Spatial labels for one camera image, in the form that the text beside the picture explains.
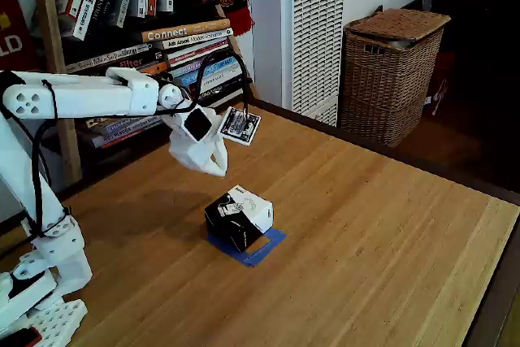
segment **small box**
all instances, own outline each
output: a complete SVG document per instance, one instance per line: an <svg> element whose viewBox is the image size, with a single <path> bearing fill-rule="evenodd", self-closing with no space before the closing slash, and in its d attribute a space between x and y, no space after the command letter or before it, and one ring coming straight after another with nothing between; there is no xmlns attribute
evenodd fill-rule
<svg viewBox="0 0 520 347"><path fill-rule="evenodd" d="M244 252L273 226L273 204L235 186L209 205L208 232Z"/></svg>

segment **wicker basket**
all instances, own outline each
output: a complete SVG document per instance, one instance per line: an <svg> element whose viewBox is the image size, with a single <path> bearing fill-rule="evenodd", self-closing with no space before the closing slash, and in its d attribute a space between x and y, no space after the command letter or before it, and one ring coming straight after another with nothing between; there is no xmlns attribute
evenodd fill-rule
<svg viewBox="0 0 520 347"><path fill-rule="evenodd" d="M421 118L448 16L388 10L346 29L340 126L396 146Z"/></svg>
<svg viewBox="0 0 520 347"><path fill-rule="evenodd" d="M347 34L344 94L377 107L402 109L430 84L443 29L411 48Z"/></svg>
<svg viewBox="0 0 520 347"><path fill-rule="evenodd" d="M426 91L411 105L393 111L344 97L340 126L385 145L398 146L419 123L425 98Z"/></svg>

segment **blue tape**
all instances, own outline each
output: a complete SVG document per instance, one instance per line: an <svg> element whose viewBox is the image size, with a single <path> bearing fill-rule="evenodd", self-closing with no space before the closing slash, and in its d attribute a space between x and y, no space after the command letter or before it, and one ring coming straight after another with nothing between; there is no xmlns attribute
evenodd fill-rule
<svg viewBox="0 0 520 347"><path fill-rule="evenodd" d="M218 237L213 235L208 235L208 241L220 249L225 254L231 256L233 259L239 261L247 267L255 267L257 266L266 256L282 241L284 241L287 236L282 231L271 228L269 229L263 236L269 239L269 242L265 244L261 249L254 251L253 253L249 252L240 252L232 245L229 245L225 241L220 240Z"/></svg>

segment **cable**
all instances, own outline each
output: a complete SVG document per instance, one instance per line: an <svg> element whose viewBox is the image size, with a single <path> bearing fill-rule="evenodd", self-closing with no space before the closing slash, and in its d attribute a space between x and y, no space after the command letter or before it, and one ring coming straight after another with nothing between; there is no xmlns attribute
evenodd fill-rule
<svg viewBox="0 0 520 347"><path fill-rule="evenodd" d="M18 125L18 127L25 133L25 136L29 139L31 144L33 144L34 137L31 134L31 132L27 129L27 127L22 123L20 118L18 118L16 115L13 115L11 118L15 121L15 123ZM47 165L46 158L43 155L43 152L41 150L38 151L38 155L41 160L41 166L43 168L43 172L45 173L45 179L47 180L47 183L49 184L49 186L52 186L52 181L50 178L50 170L49 170L49 166Z"/></svg>
<svg viewBox="0 0 520 347"><path fill-rule="evenodd" d="M195 106L198 104L200 95L201 95L201 86L202 86L202 77L204 76L205 69L211 65L213 62L220 61L222 59L228 59L230 57L233 57L238 64L240 65L240 69L242 70L242 91L244 92L244 113L248 114L248 100L249 100L249 84L248 84L248 74L247 74L247 68L245 67L244 60L242 60L242 57L232 50L229 49L220 49L216 50L215 52L212 52L208 54L203 60L201 67L198 69L197 74L197 82L195 84L195 94L192 99L191 105L188 107L185 107L184 109L167 109L164 111L161 111L161 115L174 115L178 113L188 113L191 110L195 108Z"/></svg>
<svg viewBox="0 0 520 347"><path fill-rule="evenodd" d="M52 88L52 85L47 80L42 80L41 83L49 89L50 94L52 95L52 100L54 104L54 118L47 119L44 123L38 128L34 141L32 143L32 153L31 153L31 175L32 175L32 186L34 187L34 204L35 204L35 213L36 213L36 221L31 218L27 218L29 227L30 227L30 235L22 240L21 242L13 245L11 248L3 251L0 254L0 260L5 258L8 254L12 254L22 245L25 245L37 237L43 237L46 232L48 232L51 228L53 228L59 221L63 220L67 216L67 212L64 210L64 216L55 223L53 226L49 227L47 230L43 231L43 200L41 193L41 181L40 181L40 170L39 170L39 152L41 147L41 140L45 135L46 131L55 126L58 123L58 106L56 104L56 95Z"/></svg>

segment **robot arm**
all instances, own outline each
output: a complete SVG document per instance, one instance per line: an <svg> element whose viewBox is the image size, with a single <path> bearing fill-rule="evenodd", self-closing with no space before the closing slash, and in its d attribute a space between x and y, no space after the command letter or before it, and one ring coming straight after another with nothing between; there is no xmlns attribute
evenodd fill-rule
<svg viewBox="0 0 520 347"><path fill-rule="evenodd" d="M159 85L151 77L130 68L109 68L106 77L32 72L10 75L9 86L1 86L6 114L20 119L53 119L56 113L58 118L85 118L161 115L163 112L163 121L173 129L170 152L179 162L211 175L226 174L228 155L217 132L222 118L212 109L194 105L174 85ZM52 91L43 80L51 84ZM29 218L35 220L31 160L2 114L0 144L0 176ZM20 258L20 264L11 274L0 274L0 334L37 302L38 309L46 308L64 294L83 288L92 277L78 223L63 209L41 176L40 182L45 234L32 241L34 250ZM30 236L27 220L23 226ZM51 267L58 269L57 283L49 272ZM31 284L10 297L14 284L20 281Z"/></svg>

